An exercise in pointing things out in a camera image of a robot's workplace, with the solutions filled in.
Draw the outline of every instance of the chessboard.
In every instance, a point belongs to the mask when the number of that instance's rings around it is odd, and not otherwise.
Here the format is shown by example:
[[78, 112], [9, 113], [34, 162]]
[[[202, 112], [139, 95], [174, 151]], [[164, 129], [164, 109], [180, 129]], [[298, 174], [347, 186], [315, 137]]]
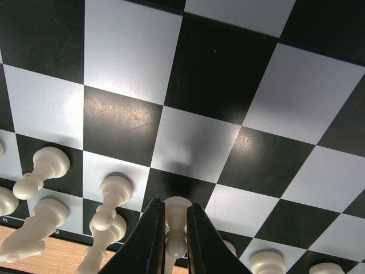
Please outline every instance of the chessboard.
[[[249, 267], [365, 272], [363, 0], [2, 0], [0, 186], [54, 146], [69, 209], [53, 237], [92, 244], [99, 185], [126, 177], [125, 242], [151, 199], [200, 203]], [[178, 264], [186, 266], [186, 259]]]

